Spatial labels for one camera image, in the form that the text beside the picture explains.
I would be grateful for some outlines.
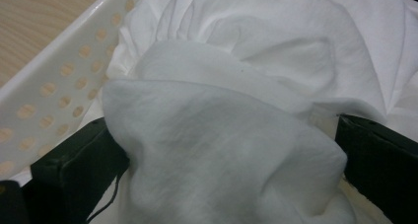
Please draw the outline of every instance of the black string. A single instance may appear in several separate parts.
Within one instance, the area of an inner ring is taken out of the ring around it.
[[[99,214],[101,214],[103,211],[105,211],[114,202],[114,199],[117,196],[117,190],[119,188],[119,181],[120,181],[121,177],[122,177],[122,174],[118,174],[117,177],[116,177],[116,184],[114,186],[113,196],[111,197],[110,201],[104,207],[102,207],[100,210],[95,212],[95,214],[90,216],[89,219],[87,219],[86,223],[90,223],[93,219],[95,219],[95,217],[97,217]]]

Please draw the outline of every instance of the white plastic basket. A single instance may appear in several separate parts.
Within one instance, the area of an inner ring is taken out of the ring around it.
[[[98,0],[0,89],[0,180],[78,128],[136,1]]]

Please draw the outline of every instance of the white sheet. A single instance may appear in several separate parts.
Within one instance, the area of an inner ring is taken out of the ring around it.
[[[418,141],[417,46],[403,0],[142,0],[107,73],[233,90],[330,136],[347,112]]]

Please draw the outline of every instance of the wooden table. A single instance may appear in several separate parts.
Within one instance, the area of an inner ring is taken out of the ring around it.
[[[0,87],[96,0],[0,0]]]

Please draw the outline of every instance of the white fabric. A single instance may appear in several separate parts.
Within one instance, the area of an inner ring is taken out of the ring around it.
[[[416,22],[403,0],[142,0],[120,31],[108,74],[142,77],[133,71],[155,42],[202,42],[276,81],[284,93],[276,101],[297,107],[275,106],[299,118],[313,120],[317,107],[329,112],[322,116],[356,113],[418,140],[406,118],[387,117],[405,114],[394,107],[416,84],[417,56],[405,50],[418,42]]]
[[[114,81],[104,86],[104,115],[135,171],[122,223],[355,223],[337,190],[344,152],[254,98]]]

